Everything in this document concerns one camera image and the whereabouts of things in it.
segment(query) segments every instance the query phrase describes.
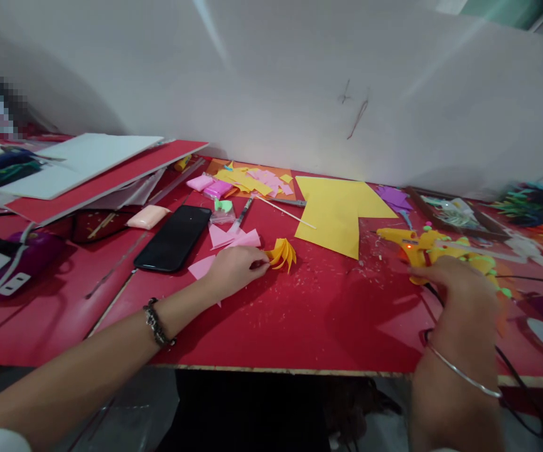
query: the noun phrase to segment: smartphone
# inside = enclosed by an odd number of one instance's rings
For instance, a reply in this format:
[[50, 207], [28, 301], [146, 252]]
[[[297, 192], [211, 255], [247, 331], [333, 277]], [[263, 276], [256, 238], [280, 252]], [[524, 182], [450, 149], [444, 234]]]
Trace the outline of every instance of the smartphone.
[[211, 214], [207, 208], [181, 206], [152, 237], [133, 265], [145, 270], [179, 271], [207, 227]]

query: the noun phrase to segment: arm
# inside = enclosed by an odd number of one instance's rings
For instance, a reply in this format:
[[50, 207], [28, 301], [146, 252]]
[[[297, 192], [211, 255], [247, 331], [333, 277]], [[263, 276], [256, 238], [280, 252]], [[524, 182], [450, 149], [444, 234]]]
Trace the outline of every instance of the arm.
[[[445, 309], [430, 342], [447, 361], [486, 388], [498, 391], [495, 358], [495, 288], [468, 264], [441, 257], [411, 274], [447, 292]], [[414, 452], [504, 451], [498, 399], [484, 394], [428, 347], [412, 383], [410, 440]]]
[[[208, 274], [154, 305], [168, 338], [202, 311], [261, 277], [269, 259], [256, 248], [219, 253]], [[149, 296], [144, 293], [144, 304]], [[158, 352], [140, 311], [83, 341], [0, 393], [0, 428], [49, 450]]]

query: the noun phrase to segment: beaded bracelet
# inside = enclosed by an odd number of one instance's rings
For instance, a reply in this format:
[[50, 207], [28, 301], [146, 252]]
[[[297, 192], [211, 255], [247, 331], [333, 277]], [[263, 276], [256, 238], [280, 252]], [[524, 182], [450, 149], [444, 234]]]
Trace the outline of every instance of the beaded bracelet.
[[146, 312], [146, 324], [152, 328], [154, 333], [154, 340], [160, 347], [168, 345], [172, 347], [177, 342], [177, 338], [169, 339], [163, 331], [162, 326], [158, 323], [158, 314], [154, 310], [154, 303], [158, 301], [158, 298], [150, 298], [148, 304], [144, 306], [144, 311]]

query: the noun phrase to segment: white wall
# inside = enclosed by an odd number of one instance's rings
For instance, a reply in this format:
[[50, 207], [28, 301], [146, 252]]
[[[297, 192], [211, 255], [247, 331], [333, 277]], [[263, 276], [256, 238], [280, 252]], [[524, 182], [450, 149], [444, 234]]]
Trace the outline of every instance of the white wall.
[[0, 72], [69, 133], [469, 195], [543, 176], [543, 36], [414, 0], [0, 0]]

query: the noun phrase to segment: hand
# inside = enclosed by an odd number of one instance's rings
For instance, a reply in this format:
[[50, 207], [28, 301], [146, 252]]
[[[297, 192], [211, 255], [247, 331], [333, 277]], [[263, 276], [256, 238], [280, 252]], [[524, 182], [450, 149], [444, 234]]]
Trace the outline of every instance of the hand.
[[441, 256], [431, 267], [411, 267], [412, 276], [427, 279], [445, 289], [448, 302], [464, 304], [469, 301], [473, 306], [498, 308], [495, 286], [478, 270], [467, 262], [451, 256]]
[[231, 247], [217, 255], [202, 279], [223, 299], [263, 276], [268, 268], [269, 258], [263, 251], [255, 247]]

